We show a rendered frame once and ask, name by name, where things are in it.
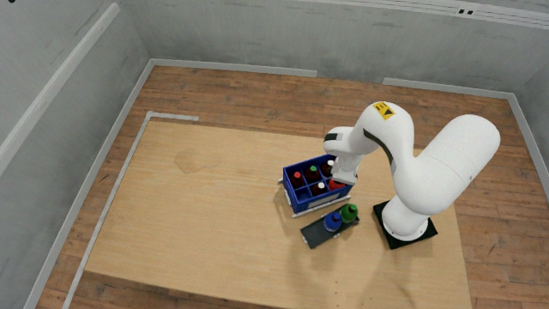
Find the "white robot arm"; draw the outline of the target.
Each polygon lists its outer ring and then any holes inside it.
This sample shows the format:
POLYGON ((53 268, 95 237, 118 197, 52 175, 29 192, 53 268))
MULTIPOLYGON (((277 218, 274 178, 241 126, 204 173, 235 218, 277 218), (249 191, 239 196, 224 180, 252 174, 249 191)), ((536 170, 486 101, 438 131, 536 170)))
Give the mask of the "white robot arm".
POLYGON ((339 157, 332 180, 349 185, 356 184, 354 170, 365 155, 383 148, 396 192, 383 209, 383 224, 400 240, 421 236, 430 215, 444 211, 460 196, 500 144, 496 127, 475 115, 450 121, 416 158, 413 137, 413 121, 406 111, 377 102, 363 111, 354 128, 334 128, 323 141, 324 152, 339 157))

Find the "dark brown bottle with white cap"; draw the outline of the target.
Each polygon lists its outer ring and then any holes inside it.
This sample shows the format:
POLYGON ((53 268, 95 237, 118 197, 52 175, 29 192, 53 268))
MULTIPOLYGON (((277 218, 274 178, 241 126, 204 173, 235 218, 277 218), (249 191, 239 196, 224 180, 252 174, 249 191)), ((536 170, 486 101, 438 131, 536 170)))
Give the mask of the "dark brown bottle with white cap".
POLYGON ((324 162, 322 164, 320 171, 321 171, 324 179, 329 179, 329 178, 333 177, 333 175, 331 173, 327 172, 327 169, 329 167, 332 167, 333 163, 334 163, 333 161, 327 161, 327 162, 324 162))
POLYGON ((327 187, 324 185, 324 183, 314 184, 311 188, 311 194, 313 197, 322 195, 324 193, 327 193, 327 187))

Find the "blue bottle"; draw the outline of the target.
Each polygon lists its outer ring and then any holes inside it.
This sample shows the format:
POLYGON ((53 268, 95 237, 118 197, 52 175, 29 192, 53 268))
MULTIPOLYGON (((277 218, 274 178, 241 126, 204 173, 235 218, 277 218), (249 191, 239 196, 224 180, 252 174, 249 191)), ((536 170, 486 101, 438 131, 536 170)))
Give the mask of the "blue bottle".
POLYGON ((323 227, 326 231, 333 233, 335 232, 342 224, 341 215, 336 212, 331 212, 326 216, 323 227))

